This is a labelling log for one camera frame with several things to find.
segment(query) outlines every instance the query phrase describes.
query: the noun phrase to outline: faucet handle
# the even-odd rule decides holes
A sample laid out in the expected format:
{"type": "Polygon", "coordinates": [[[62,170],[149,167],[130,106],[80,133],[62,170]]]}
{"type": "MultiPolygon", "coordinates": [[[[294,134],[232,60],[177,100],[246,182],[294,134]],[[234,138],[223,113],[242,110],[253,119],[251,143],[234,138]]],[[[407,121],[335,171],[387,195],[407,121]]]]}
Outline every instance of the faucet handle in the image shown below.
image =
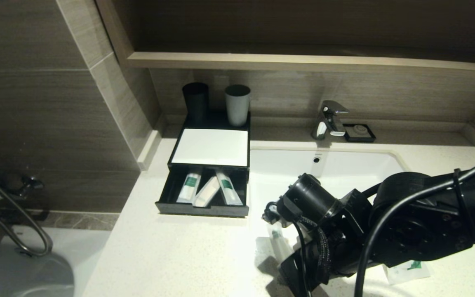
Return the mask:
{"type": "Polygon", "coordinates": [[[340,103],[332,100],[324,100],[322,102],[322,110],[325,113],[334,113],[335,115],[338,113],[349,113],[349,110],[343,107],[340,103]]]}

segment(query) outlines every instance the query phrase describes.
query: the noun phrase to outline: black soap dish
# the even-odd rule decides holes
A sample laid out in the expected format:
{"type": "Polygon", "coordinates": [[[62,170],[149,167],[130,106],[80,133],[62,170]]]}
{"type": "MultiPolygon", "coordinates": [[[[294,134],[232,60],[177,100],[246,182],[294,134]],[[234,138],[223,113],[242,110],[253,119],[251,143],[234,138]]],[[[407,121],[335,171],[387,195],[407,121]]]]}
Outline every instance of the black soap dish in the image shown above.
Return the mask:
{"type": "Polygon", "coordinates": [[[346,133],[343,135],[348,142],[374,142],[376,137],[368,125],[344,124],[346,133]]]}

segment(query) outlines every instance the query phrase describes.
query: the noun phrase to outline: black organizer box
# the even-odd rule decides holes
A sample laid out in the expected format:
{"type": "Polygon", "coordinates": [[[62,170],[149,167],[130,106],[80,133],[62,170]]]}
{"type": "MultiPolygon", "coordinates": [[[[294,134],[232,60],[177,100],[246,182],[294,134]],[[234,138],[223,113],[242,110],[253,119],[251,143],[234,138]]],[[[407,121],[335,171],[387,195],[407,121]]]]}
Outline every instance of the black organizer box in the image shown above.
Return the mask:
{"type": "Polygon", "coordinates": [[[241,127],[233,127],[228,123],[226,111],[212,112],[206,122],[195,124],[190,119],[186,119],[181,133],[177,138],[173,152],[168,160],[169,174],[166,184],[162,190],[159,201],[155,202],[161,214],[174,215],[196,215],[196,216],[219,216],[219,217],[245,217],[249,214],[247,206],[247,184],[249,182],[250,167],[250,113],[247,123],[241,127]],[[247,140],[247,165],[246,166],[228,166],[213,164],[184,164],[172,163],[177,146],[183,135],[185,128],[198,129],[223,129],[223,130],[245,130],[248,131],[247,140]],[[197,169],[202,171],[198,191],[204,184],[215,175],[216,169],[223,169],[230,177],[237,195],[243,202],[243,205],[226,205],[223,198],[223,192],[219,190],[213,197],[207,207],[195,207],[190,203],[177,203],[177,197],[183,186],[186,176],[190,170],[197,169]]]}

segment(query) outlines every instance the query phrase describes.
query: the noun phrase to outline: white tube with green label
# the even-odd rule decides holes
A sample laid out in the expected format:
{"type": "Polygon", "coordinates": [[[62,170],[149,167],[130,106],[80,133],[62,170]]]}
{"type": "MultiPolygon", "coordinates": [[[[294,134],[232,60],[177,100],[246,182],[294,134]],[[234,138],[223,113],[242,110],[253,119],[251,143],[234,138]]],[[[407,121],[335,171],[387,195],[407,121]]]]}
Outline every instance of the white tube with green label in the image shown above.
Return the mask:
{"type": "Polygon", "coordinates": [[[219,186],[223,190],[226,205],[243,205],[230,178],[221,171],[216,171],[215,175],[219,180],[219,186]]]}
{"type": "Polygon", "coordinates": [[[183,188],[177,198],[178,203],[193,203],[195,195],[198,193],[201,175],[196,172],[190,172],[184,180],[183,188]]]}

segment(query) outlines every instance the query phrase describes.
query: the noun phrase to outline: sink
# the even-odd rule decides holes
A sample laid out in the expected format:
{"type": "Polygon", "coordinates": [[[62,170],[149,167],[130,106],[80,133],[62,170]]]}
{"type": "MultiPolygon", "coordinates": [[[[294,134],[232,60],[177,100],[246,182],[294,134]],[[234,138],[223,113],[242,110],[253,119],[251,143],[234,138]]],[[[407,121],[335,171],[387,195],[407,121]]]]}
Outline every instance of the sink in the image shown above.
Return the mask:
{"type": "MultiPolygon", "coordinates": [[[[317,177],[324,189],[340,199],[353,189],[362,192],[403,171],[397,159],[388,153],[251,150],[251,231],[257,237],[269,237],[268,224],[258,218],[266,204],[277,201],[302,173],[317,177]]],[[[289,243],[296,244],[294,228],[283,229],[283,235],[289,243]]]]}

